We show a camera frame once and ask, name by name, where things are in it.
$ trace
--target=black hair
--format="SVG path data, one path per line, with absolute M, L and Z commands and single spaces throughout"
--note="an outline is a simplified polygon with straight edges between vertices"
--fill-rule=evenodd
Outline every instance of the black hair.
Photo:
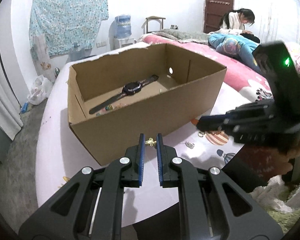
M 250 34 L 250 33 L 241 33 L 240 35 L 242 35 L 246 39 L 254 41 L 255 43 L 260 43 L 260 39 L 258 37 L 256 37 L 256 36 L 254 36 L 253 34 Z
M 221 21 L 219 24 L 220 27 L 223 25 L 223 21 L 225 21 L 228 29 L 230 29 L 229 13 L 231 13 L 231 12 L 242 13 L 244 15 L 244 17 L 247 18 L 247 20 L 249 20 L 250 25 L 254 24 L 255 16 L 254 16 L 253 11 L 251 11 L 250 9 L 241 8 L 239 10 L 231 10 L 231 11 L 227 12 L 226 14 L 224 14 L 223 17 L 221 18 Z

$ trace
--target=wooden door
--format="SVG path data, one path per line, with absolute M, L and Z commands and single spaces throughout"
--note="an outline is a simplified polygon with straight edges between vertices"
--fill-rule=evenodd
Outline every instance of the wooden door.
M 219 30 L 222 16 L 233 9 L 233 0 L 205 0 L 205 5 L 203 32 Z

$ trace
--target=watch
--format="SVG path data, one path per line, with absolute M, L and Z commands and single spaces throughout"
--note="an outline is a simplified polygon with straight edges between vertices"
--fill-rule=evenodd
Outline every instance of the watch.
M 97 105 L 94 108 L 91 108 L 89 111 L 89 114 L 95 114 L 96 112 L 99 112 L 101 109 L 113 104 L 114 102 L 120 100 L 121 98 L 124 98 L 125 96 L 133 96 L 134 94 L 140 92 L 144 86 L 157 81 L 158 78 L 159 77 L 157 75 L 152 75 L 151 77 L 149 77 L 147 79 L 126 84 L 123 87 L 122 92 L 120 94 L 117 94 L 117 95 L 109 98 L 107 101 L 104 101 L 100 105 Z

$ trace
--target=plastic bag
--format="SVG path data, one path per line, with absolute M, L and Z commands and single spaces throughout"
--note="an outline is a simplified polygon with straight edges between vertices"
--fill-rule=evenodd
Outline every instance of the plastic bag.
M 49 97 L 52 86 L 53 85 L 49 79 L 45 78 L 43 75 L 38 76 L 30 90 L 28 102 L 33 105 L 40 104 L 43 100 Z

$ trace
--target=gray floor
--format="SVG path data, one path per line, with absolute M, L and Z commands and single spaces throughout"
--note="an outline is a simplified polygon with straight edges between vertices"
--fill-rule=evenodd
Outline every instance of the gray floor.
M 22 114 L 23 128 L 0 165 L 0 213 L 15 232 L 38 208 L 35 191 L 35 155 L 46 100 Z M 122 240 L 138 240 L 133 226 L 122 228 Z

